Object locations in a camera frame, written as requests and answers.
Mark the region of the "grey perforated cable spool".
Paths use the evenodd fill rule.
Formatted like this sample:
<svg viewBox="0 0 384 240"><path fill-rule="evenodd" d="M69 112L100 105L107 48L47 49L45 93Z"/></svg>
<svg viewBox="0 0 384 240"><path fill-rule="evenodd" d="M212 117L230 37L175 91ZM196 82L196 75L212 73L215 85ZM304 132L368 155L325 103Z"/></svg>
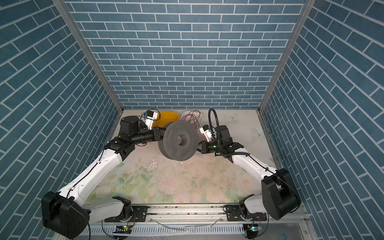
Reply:
<svg viewBox="0 0 384 240"><path fill-rule="evenodd" d="M195 127L187 121L179 120L164 126L163 139L158 141L160 152L168 159L186 161L197 151L199 136Z"/></svg>

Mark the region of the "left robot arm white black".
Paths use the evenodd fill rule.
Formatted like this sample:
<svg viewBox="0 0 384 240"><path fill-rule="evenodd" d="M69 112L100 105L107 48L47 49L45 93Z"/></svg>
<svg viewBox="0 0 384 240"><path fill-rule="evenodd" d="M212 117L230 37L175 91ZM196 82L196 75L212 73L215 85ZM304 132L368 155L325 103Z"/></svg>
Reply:
<svg viewBox="0 0 384 240"><path fill-rule="evenodd" d="M127 156L136 145L163 139L166 129L149 127L137 116L120 121L117 137L108 142L102 153L74 180L57 192L49 191L42 198L42 224L68 239L77 237L91 224L119 218L130 221L135 214L131 201L120 196L94 205L85 202L96 186Z"/></svg>

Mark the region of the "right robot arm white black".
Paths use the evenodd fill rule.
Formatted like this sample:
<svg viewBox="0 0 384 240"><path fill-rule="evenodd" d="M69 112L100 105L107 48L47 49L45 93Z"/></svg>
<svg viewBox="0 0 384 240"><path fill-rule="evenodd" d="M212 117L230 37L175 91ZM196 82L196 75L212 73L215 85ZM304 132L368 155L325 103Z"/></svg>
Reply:
<svg viewBox="0 0 384 240"><path fill-rule="evenodd" d="M279 220L300 207L302 200L288 170L278 170L252 156L243 145L233 141L226 126L204 125L200 133L206 139L199 143L198 152L224 157L261 183L259 196L249 195L239 202L242 218L249 220L258 213L265 213Z"/></svg>

